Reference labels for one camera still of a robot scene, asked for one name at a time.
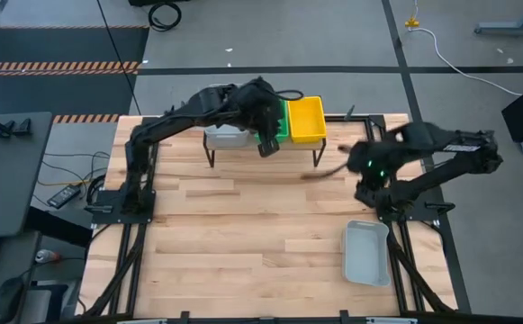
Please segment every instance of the yellow connector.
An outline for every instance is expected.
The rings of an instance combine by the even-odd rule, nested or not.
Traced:
[[[419,21],[410,18],[407,22],[405,22],[405,27],[419,27]]]

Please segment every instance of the white bin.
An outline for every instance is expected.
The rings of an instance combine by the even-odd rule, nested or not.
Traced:
[[[241,148],[247,145],[249,131],[229,125],[222,125],[220,128],[209,126],[205,128],[205,135],[217,148]]]
[[[387,272],[387,234],[382,223],[352,220],[341,240],[343,275],[351,283],[386,286],[391,283]]]

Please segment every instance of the wooden tabletop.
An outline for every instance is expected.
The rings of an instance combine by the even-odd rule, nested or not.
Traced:
[[[408,116],[385,114],[385,120],[392,129]],[[107,189],[124,181],[123,145],[140,121],[138,116],[119,120]],[[347,159],[337,145],[365,138],[357,122],[328,123],[327,131],[317,170]],[[210,168],[202,130],[162,141],[158,155],[158,199],[145,240],[136,318],[178,318],[181,311],[191,311],[192,318],[328,317],[339,310],[351,316],[398,315],[393,284],[349,283],[341,274],[339,240],[347,222],[377,221],[374,211],[353,198],[356,175],[342,171],[322,182],[303,182],[300,173],[314,170],[311,152],[293,150],[268,158],[255,151],[220,151]],[[398,176],[421,172],[419,163],[411,163]],[[121,230],[111,226],[89,250],[81,286],[88,307],[113,276]],[[438,234],[412,222],[410,237],[419,271],[455,307]],[[123,290],[129,280],[124,282]],[[125,300],[124,294],[121,310]]]

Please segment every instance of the computer mouse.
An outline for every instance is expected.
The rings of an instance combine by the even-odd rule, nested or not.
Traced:
[[[21,277],[7,279],[0,287],[0,324],[10,322],[17,313],[24,283]]]

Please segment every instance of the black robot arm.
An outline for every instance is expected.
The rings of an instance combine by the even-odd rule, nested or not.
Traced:
[[[395,180],[403,165],[435,152],[456,155],[410,181]],[[381,141],[357,142],[347,168],[363,176],[356,186],[357,200],[379,212],[402,212],[421,193],[467,173],[491,173],[501,162],[493,131],[451,131],[429,122],[412,122],[386,132]]]
[[[184,106],[165,113],[157,120],[136,126],[125,144],[127,176],[122,192],[122,213],[141,213],[151,204],[151,188],[144,185],[151,161],[151,148],[161,140],[193,126],[229,124],[258,133],[259,155],[268,157],[279,150],[275,135],[283,117],[280,98],[261,77],[245,85],[207,87],[194,94]]]

